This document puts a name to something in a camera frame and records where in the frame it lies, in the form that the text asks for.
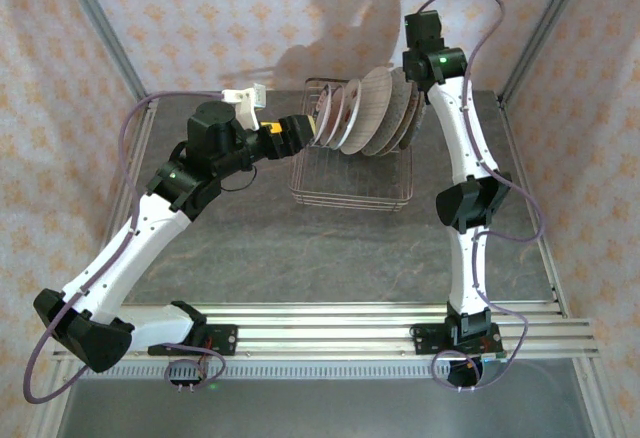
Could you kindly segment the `aluminium table side rail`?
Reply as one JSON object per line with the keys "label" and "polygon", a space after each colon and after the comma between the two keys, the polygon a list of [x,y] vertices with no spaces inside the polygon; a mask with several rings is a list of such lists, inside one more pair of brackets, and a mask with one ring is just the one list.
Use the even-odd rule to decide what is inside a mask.
{"label": "aluminium table side rail", "polygon": [[[518,146],[516,140],[514,128],[509,120],[507,104],[501,96],[496,97],[496,102],[503,122],[505,133],[509,141],[509,146],[517,170],[520,186],[531,197],[533,197],[534,192],[531,188],[531,183],[525,170],[525,163],[520,152],[520,147]],[[542,232],[540,237],[537,239],[537,244],[544,265],[545,274],[551,288],[551,293],[553,295],[553,302],[557,304],[559,312],[563,318],[571,318],[571,311],[566,303],[566,296],[562,288],[561,280],[558,275],[557,267],[554,262],[550,245],[546,238],[547,220],[544,217],[544,213],[541,211],[541,206],[539,204],[532,205],[529,201],[527,201],[527,209],[532,224],[534,225],[535,231]]]}
{"label": "aluminium table side rail", "polygon": [[83,280],[89,280],[91,287],[117,260],[119,247],[130,229],[130,206],[138,204],[137,178],[161,96],[161,93],[156,93],[139,101],[120,126],[116,148],[115,202],[109,216],[104,247],[97,256],[99,264],[94,271],[88,270]]}

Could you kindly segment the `multicoloured mosaic plate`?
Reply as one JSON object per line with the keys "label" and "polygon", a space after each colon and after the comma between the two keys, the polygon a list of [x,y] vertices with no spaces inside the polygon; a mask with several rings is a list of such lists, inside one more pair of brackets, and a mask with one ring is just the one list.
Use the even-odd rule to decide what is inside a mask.
{"label": "multicoloured mosaic plate", "polygon": [[400,150],[405,150],[407,149],[413,139],[414,136],[416,135],[416,133],[419,130],[419,127],[421,126],[421,121],[422,121],[422,114],[423,114],[423,109],[425,106],[425,98],[424,98],[424,92],[420,91],[418,93],[418,102],[417,102],[417,106],[416,109],[413,113],[412,119],[410,121],[409,127],[407,128],[405,134],[403,135],[403,137],[401,138],[399,144],[398,144],[398,148]]}

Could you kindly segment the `white plate red strawberries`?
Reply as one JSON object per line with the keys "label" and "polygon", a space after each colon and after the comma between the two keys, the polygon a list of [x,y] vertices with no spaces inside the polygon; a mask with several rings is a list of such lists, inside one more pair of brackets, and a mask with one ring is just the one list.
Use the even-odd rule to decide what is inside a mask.
{"label": "white plate red strawberries", "polygon": [[358,107],[361,101],[362,84],[358,78],[351,79],[344,88],[344,106],[337,120],[337,128],[329,141],[329,148],[338,150],[342,147],[355,124]]}

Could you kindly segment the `aluminium frame leg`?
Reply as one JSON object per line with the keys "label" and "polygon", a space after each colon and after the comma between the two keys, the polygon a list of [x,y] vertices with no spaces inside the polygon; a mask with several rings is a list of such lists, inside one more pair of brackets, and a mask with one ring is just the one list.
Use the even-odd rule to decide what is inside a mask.
{"label": "aluminium frame leg", "polygon": [[576,357],[572,363],[594,438],[616,438],[604,384],[597,373],[596,359]]}
{"label": "aluminium frame leg", "polygon": [[[47,373],[36,383],[34,393],[37,396],[48,395],[67,381],[77,371],[76,363],[68,359],[50,361]],[[32,408],[33,419],[26,433],[27,438],[56,438],[67,405],[70,389],[53,400]]]}

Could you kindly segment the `dark electronics module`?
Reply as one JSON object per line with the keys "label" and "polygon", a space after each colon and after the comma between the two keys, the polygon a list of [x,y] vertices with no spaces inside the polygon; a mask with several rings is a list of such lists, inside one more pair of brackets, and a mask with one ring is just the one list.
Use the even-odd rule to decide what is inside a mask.
{"label": "dark electronics module", "polygon": [[473,357],[450,359],[446,383],[462,391],[477,391],[496,384],[505,374],[507,363],[500,360]]}

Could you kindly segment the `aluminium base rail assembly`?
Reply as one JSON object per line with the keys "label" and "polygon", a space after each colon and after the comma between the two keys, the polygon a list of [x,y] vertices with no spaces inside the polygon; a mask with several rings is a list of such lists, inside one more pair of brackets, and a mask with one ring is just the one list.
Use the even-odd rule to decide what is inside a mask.
{"label": "aluminium base rail assembly", "polygon": [[[590,322],[565,319],[554,302],[508,304],[492,319],[504,351],[489,359],[516,354],[521,359],[591,357],[598,346]],[[173,305],[124,305],[117,318],[133,325],[130,354],[180,343],[199,324],[239,328],[235,357],[356,360],[410,359],[415,352],[409,329],[443,322],[446,306],[424,303],[281,303],[197,305],[190,312]]]}

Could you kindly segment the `grey metal shelf panel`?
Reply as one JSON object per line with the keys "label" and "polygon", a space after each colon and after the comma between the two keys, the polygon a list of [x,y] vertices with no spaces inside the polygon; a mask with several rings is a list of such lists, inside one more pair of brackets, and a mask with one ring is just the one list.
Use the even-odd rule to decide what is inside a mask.
{"label": "grey metal shelf panel", "polygon": [[569,385],[514,371],[477,394],[427,379],[159,381],[75,387],[58,438],[593,438]]}

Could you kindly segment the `plaid striped plate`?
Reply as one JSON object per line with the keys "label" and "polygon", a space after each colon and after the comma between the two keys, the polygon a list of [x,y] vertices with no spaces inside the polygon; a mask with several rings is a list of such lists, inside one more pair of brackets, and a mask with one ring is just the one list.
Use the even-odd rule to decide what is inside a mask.
{"label": "plaid striped plate", "polygon": [[355,123],[340,151],[353,155],[361,151],[378,130],[386,114],[393,88],[391,72],[380,66],[361,80],[361,100]]}

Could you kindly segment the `aluminium frame post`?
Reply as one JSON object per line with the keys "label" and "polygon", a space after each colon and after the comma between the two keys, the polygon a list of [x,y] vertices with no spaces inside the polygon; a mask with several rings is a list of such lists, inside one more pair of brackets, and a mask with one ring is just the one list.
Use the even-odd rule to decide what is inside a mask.
{"label": "aluminium frame post", "polygon": [[509,74],[502,91],[497,95],[499,107],[502,110],[505,110],[513,101],[570,1],[549,0],[544,8],[544,12],[526,41],[524,49]]}
{"label": "aluminium frame post", "polygon": [[78,0],[78,2],[129,91],[137,100],[145,98],[147,90],[99,0]]}

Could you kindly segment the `copper wire dish rack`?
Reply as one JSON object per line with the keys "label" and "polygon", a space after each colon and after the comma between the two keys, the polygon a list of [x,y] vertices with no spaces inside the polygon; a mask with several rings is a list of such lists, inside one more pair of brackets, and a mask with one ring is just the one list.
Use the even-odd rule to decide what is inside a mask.
{"label": "copper wire dish rack", "polygon": [[398,212],[413,196],[413,153],[366,157],[308,147],[293,158],[288,185],[302,205]]}

